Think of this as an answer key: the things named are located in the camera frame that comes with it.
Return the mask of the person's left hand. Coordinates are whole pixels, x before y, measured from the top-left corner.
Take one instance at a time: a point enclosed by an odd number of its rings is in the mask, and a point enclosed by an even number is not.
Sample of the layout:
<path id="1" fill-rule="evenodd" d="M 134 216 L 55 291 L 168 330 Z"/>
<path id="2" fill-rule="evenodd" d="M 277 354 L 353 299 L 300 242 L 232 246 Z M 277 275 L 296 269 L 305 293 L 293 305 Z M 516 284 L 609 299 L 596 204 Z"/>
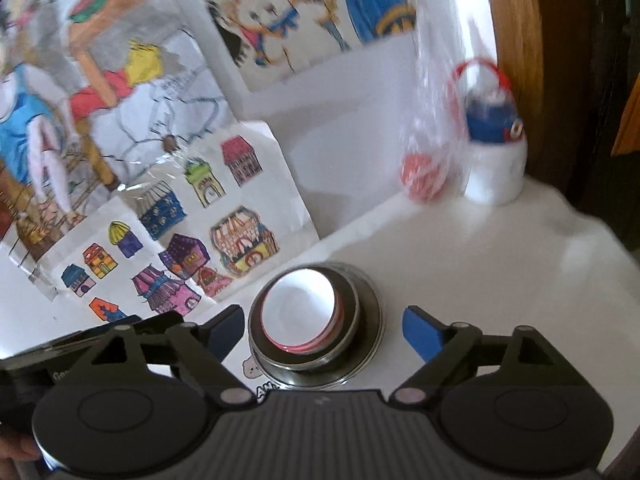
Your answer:
<path id="1" fill-rule="evenodd" d="M 31 434 L 23 434 L 6 425 L 0 427 L 0 456 L 2 460 L 33 462 L 41 457 L 40 448 Z"/>

